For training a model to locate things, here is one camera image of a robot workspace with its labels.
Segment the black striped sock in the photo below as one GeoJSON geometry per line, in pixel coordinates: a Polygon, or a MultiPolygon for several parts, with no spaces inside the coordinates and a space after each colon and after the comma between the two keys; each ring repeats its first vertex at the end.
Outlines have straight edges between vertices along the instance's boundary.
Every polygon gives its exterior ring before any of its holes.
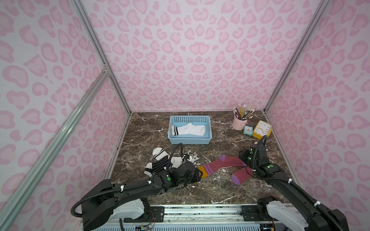
{"type": "Polygon", "coordinates": [[[144,174],[148,177],[152,177],[154,173],[159,173],[162,170],[179,168],[188,160],[190,160],[188,154],[180,152],[180,157],[175,157],[173,155],[172,158],[170,158],[170,155],[164,149],[157,147],[152,152],[151,162],[146,165],[144,174]]]}

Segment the maroon purple sock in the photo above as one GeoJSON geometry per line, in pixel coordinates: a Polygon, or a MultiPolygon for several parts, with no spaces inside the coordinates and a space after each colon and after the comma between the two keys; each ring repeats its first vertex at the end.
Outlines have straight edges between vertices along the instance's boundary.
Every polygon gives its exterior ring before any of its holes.
{"type": "Polygon", "coordinates": [[[250,167],[245,167],[233,173],[231,179],[235,185],[241,185],[252,176],[253,176],[252,169],[250,167]]]}
{"type": "Polygon", "coordinates": [[[246,164],[238,157],[229,157],[226,155],[221,155],[215,161],[208,164],[204,164],[198,167],[198,170],[202,172],[202,178],[207,178],[213,175],[221,168],[225,167],[245,167],[246,164]]]}

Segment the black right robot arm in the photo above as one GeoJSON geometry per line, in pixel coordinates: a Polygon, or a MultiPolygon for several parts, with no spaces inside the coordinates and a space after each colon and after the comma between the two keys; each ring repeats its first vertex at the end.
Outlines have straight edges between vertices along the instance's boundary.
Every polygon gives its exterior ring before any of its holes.
{"type": "Polygon", "coordinates": [[[285,207],[273,196],[257,201],[255,216],[261,220],[277,220],[292,231],[347,231],[346,216],[331,210],[296,184],[277,164],[267,156],[266,142],[259,141],[240,152],[239,158],[250,167],[252,176],[278,190],[295,207],[285,207]]]}

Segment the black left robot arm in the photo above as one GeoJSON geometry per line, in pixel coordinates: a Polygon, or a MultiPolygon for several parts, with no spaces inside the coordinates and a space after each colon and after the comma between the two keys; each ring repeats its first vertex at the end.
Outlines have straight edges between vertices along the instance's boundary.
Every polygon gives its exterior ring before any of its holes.
{"type": "Polygon", "coordinates": [[[186,161],[178,168],[154,173],[149,180],[114,184],[103,180],[76,202],[70,213],[81,218],[83,229],[91,231],[103,226],[118,207],[152,195],[161,195],[200,182],[203,173],[186,161]]]}

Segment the small teal cube clock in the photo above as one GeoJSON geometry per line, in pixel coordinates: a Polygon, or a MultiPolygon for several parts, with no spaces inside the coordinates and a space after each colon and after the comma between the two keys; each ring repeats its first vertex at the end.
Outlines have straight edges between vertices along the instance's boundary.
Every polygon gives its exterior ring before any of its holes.
{"type": "Polygon", "coordinates": [[[252,134],[253,134],[253,130],[254,130],[254,128],[253,128],[253,127],[250,127],[250,126],[244,126],[244,128],[243,128],[243,134],[245,134],[245,135],[249,135],[249,136],[252,136],[252,134]]]}

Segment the yellow square alarm clock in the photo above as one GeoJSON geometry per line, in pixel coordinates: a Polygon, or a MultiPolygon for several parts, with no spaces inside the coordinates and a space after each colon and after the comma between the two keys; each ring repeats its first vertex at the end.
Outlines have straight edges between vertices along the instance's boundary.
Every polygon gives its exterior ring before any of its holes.
{"type": "Polygon", "coordinates": [[[262,139],[264,136],[269,137],[272,133],[273,127],[272,125],[268,124],[267,122],[264,122],[260,120],[257,125],[255,126],[252,136],[257,139],[262,139]]]}

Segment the pink pencil cup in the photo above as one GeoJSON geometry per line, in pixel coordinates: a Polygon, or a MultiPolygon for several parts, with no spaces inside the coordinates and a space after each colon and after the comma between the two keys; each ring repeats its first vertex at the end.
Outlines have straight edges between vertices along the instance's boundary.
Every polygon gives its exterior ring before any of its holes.
{"type": "Polygon", "coordinates": [[[232,128],[237,131],[242,131],[244,127],[247,125],[248,120],[241,120],[237,116],[234,116],[232,122],[232,128]]]}

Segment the bundle of coloured pencils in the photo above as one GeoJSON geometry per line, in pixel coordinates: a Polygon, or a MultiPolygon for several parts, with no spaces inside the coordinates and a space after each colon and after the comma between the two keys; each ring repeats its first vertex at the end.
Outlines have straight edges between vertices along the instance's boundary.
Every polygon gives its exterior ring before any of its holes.
{"type": "Polygon", "coordinates": [[[233,107],[234,116],[239,120],[248,120],[252,118],[255,109],[251,109],[248,105],[237,105],[233,107]]]}

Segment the light blue plastic basket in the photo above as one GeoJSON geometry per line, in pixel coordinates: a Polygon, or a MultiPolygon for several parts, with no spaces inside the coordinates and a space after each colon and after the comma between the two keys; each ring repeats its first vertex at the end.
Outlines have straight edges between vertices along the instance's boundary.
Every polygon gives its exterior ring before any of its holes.
{"type": "Polygon", "coordinates": [[[171,116],[168,129],[171,144],[204,144],[212,139],[209,116],[171,116]]]}

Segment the aluminium front rail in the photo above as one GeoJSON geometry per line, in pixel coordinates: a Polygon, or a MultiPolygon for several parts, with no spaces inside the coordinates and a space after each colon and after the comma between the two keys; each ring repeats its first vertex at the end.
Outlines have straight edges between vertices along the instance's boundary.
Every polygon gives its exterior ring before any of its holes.
{"type": "MultiPolygon", "coordinates": [[[[272,221],[244,221],[243,216],[240,216],[242,206],[248,205],[172,205],[165,207],[163,223],[178,223],[178,224],[205,224],[205,223],[263,223],[272,221]]],[[[288,204],[283,204],[285,207],[295,210],[288,204]]],[[[119,220],[129,217],[129,209],[127,206],[120,206],[114,210],[114,214],[109,218],[109,221],[119,220]]]]}

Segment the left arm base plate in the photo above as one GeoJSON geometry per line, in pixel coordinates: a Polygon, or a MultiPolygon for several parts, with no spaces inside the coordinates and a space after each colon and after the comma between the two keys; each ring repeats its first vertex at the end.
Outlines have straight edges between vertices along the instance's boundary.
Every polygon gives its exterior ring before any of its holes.
{"type": "Polygon", "coordinates": [[[165,207],[151,206],[147,198],[143,197],[124,204],[129,209],[129,217],[124,223],[163,222],[165,207]]]}

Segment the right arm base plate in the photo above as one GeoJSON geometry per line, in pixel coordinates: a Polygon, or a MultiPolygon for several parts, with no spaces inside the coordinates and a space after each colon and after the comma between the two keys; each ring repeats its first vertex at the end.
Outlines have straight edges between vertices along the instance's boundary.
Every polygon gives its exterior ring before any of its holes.
{"type": "Polygon", "coordinates": [[[240,216],[243,216],[244,221],[272,221],[269,216],[267,205],[270,202],[278,201],[274,196],[266,196],[257,200],[256,205],[242,206],[240,216]]]}

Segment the aluminium frame strut left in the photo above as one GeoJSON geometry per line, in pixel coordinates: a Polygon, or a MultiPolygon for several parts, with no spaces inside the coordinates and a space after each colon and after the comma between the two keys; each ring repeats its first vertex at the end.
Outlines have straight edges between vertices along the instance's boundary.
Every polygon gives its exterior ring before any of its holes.
{"type": "Polygon", "coordinates": [[[78,103],[69,118],[65,121],[59,132],[49,143],[35,165],[25,176],[17,190],[12,194],[1,211],[1,230],[7,231],[13,224],[14,220],[34,192],[40,180],[51,166],[52,162],[62,150],[63,146],[69,139],[70,135],[82,119],[83,115],[89,108],[91,102],[96,97],[101,87],[110,75],[110,71],[104,69],[94,84],[86,92],[84,97],[78,103]]]}

